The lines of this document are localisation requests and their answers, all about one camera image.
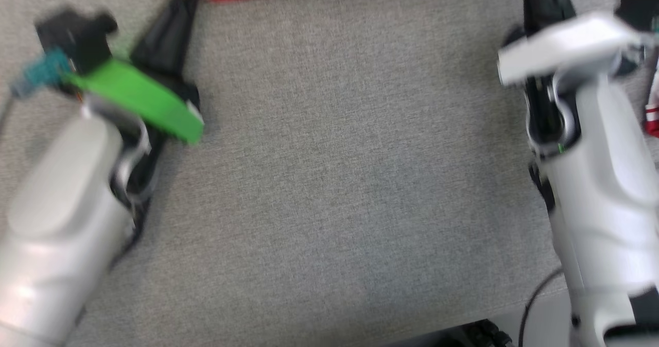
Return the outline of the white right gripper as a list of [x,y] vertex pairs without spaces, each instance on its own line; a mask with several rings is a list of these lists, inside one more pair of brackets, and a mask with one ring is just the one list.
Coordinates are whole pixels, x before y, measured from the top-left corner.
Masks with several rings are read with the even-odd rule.
[[[522,84],[529,77],[545,76],[645,44],[644,33],[611,12],[576,17],[572,0],[550,0],[547,12],[545,2],[523,0],[524,29],[533,35],[499,50],[497,69],[502,85]],[[545,21],[550,27],[541,30]]]

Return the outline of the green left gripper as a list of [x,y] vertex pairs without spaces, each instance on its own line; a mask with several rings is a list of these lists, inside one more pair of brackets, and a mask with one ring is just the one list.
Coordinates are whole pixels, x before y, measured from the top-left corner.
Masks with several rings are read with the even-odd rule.
[[[186,100],[200,100],[196,84],[183,75],[199,3],[170,0],[130,54],[135,65],[173,77],[185,88]],[[89,74],[65,75],[64,82],[101,96],[189,145],[199,143],[204,134],[205,122],[190,101],[130,63],[110,58]]]

